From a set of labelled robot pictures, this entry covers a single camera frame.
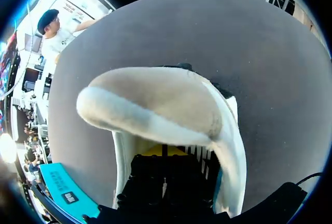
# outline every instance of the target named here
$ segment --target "black cable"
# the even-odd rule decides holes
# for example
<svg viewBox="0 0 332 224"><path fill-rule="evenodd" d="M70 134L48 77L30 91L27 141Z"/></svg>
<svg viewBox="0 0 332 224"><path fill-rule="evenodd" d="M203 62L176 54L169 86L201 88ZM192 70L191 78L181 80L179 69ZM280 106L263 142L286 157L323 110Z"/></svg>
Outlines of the black cable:
<svg viewBox="0 0 332 224"><path fill-rule="evenodd" d="M323 174L322 172L317 172L317 173L314 173L314 174L312 174L312 175L310 175L310 176L307 176L307 177L305 177L304 179L302 179L301 181L299 181L299 182L296 184L296 186L299 186L300 184L304 183L306 180L308 180L308 179L310 179L310 178L312 178L312 177L315 177L315 176L321 176L322 174Z"/></svg>

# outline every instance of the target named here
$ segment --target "display screen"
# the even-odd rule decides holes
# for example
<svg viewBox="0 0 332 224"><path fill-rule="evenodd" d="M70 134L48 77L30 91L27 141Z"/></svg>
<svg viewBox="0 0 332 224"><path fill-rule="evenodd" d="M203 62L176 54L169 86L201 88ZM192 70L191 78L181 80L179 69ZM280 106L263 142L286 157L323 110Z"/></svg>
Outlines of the display screen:
<svg viewBox="0 0 332 224"><path fill-rule="evenodd" d="M16 33L14 33L7 43L0 43L0 134L4 132L4 95L7 92L10 66L16 56Z"/></svg>

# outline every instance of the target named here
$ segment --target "teal sign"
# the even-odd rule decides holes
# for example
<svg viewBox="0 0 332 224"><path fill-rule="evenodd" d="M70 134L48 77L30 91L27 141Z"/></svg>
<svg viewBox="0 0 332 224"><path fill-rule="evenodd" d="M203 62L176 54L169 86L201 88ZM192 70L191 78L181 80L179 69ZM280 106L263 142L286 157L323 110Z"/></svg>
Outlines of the teal sign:
<svg viewBox="0 0 332 224"><path fill-rule="evenodd" d="M54 202L69 215L83 223L82 215L98 216L98 205L75 184L61 163L40 165L40 171Z"/></svg>

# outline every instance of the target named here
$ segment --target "black beret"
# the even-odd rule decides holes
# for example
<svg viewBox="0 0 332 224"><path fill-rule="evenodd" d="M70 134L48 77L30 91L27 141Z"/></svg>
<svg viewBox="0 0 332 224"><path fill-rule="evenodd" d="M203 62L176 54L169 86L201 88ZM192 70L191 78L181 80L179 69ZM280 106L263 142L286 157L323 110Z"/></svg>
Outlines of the black beret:
<svg viewBox="0 0 332 224"><path fill-rule="evenodd" d="M40 18L38 25L37 25L37 29L38 31L44 35L45 34L45 27L48 26L59 14L58 10L52 9L52 10L48 10L46 11L42 17Z"/></svg>

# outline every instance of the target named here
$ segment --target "gray circular surface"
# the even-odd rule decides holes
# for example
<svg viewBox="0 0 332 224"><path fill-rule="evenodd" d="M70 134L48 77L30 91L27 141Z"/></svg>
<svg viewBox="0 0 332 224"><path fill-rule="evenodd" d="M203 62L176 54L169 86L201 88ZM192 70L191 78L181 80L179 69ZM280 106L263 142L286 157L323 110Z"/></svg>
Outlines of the gray circular surface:
<svg viewBox="0 0 332 224"><path fill-rule="evenodd" d="M260 0L141 0L78 36L52 82L53 161L97 203L112 205L114 145L110 132L79 118L78 93L110 69L179 62L237 97L247 157L243 210L322 169L331 137L331 65L304 25Z"/></svg>

